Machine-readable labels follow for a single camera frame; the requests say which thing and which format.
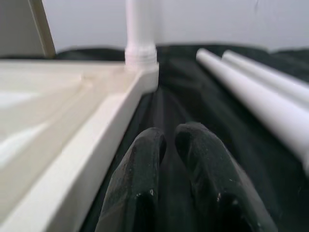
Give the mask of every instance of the white wall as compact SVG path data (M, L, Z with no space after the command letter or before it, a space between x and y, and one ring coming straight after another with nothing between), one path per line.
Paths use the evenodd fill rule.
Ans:
M125 0L43 0L56 50L126 45ZM153 0L157 43L309 46L309 0Z

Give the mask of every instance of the vertical pipe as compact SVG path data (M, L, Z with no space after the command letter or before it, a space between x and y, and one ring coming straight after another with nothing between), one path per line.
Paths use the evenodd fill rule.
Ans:
M126 0L126 65L146 68L156 65L150 0Z

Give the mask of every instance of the white pvc pipe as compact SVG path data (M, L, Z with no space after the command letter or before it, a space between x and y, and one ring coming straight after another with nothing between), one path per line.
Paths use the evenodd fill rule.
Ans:
M309 84L295 77L241 56L232 51L224 52L222 60L246 71L256 80L272 86L287 96L309 107Z
M199 49L197 60L296 154L309 174L309 111L205 49Z
M150 0L126 0L128 67L149 67L157 63Z

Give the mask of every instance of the white plastic edge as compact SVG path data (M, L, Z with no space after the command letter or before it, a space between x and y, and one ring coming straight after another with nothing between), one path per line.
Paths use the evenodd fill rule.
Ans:
M158 66L140 70L124 96L104 101L1 224L0 231L78 231L142 94L156 90L157 82Z

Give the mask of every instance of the cream plastic panel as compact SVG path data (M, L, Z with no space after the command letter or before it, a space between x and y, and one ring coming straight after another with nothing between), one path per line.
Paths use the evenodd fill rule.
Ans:
M123 63L0 62L1 231L79 228L157 73Z

